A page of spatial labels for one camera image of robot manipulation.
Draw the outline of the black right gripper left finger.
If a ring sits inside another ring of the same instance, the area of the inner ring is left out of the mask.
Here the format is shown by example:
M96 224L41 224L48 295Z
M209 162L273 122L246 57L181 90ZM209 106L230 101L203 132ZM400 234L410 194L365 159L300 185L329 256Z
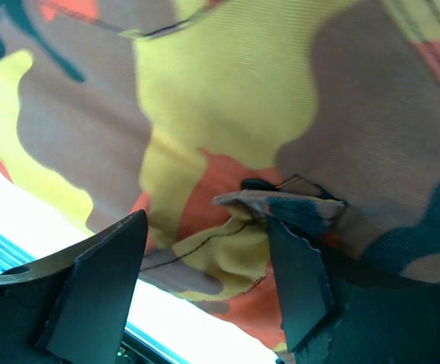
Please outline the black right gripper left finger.
M0 363L114 363L146 245L146 214L0 274Z

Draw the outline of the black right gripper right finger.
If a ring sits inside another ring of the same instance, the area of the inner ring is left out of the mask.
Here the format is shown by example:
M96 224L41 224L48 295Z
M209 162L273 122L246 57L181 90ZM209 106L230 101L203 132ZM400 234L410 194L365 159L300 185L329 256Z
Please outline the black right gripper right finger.
M288 351L298 363L440 363L440 284L377 271L268 221Z

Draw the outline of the orange camouflage trousers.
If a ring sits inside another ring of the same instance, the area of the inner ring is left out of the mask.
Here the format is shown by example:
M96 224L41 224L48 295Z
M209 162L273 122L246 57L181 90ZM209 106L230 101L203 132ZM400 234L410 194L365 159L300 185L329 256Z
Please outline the orange camouflage trousers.
M298 363L270 218L440 284L440 1L0 1L0 173Z

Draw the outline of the aluminium table frame rail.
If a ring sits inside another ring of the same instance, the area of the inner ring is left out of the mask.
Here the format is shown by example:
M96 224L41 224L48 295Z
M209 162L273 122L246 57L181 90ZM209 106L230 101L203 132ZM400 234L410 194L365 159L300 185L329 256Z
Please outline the aluminium table frame rail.
M33 262L28 252L0 234L0 274ZM135 324L126 322L124 336L114 363L182 363L184 358Z

